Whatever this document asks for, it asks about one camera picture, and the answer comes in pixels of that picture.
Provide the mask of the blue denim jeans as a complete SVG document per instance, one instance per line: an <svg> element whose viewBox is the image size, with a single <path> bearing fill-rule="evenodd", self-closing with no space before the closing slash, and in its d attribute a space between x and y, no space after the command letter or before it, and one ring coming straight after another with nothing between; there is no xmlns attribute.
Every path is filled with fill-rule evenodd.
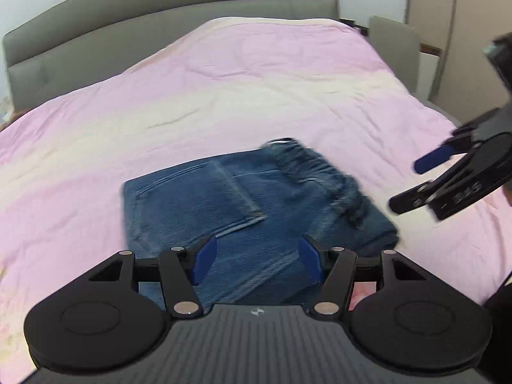
<svg viewBox="0 0 512 384"><path fill-rule="evenodd" d="M129 180L122 201L127 245L138 258L216 238L216 259L195 290L204 308L308 303L316 287L299 259L303 236L361 257L398 240L353 177L294 139Z"/></svg>

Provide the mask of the grey upholstered chair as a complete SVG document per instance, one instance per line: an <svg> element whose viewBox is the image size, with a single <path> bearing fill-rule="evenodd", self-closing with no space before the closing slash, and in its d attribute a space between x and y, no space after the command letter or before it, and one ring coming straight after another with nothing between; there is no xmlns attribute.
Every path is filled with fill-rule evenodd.
<svg viewBox="0 0 512 384"><path fill-rule="evenodd" d="M421 42L419 35L411 26L373 16L369 21L367 40L396 78L423 106L439 112L456 126L461 124L448 112L418 94Z"/></svg>

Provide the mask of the beige wardrobe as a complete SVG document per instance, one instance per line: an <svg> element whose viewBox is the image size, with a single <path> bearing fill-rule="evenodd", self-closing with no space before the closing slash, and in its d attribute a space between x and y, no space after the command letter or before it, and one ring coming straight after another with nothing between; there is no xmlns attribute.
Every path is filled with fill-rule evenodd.
<svg viewBox="0 0 512 384"><path fill-rule="evenodd" d="M410 0L408 23L443 53L434 104L468 121L508 100L484 49L511 32L511 0Z"/></svg>

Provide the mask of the pink floral bed duvet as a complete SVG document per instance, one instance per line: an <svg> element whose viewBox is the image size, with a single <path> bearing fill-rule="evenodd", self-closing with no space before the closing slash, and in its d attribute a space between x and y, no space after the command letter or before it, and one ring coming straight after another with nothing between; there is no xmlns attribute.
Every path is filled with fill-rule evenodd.
<svg viewBox="0 0 512 384"><path fill-rule="evenodd" d="M413 169L456 128L327 19L215 19L44 103L1 133L2 382L510 381L510 325L492 308L511 280L501 187L444 220L388 207L461 159ZM307 303L172 319L161 286L134 280L124 184L281 139L353 177L395 225L382 280L355 283L345 320Z"/></svg>

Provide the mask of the grey upholstered headboard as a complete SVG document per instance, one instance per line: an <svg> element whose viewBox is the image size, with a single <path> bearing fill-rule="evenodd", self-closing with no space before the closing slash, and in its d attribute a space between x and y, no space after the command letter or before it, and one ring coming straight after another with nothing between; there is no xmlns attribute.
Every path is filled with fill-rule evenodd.
<svg viewBox="0 0 512 384"><path fill-rule="evenodd" d="M7 33L16 111L117 76L220 17L339 18L339 0L66 0Z"/></svg>

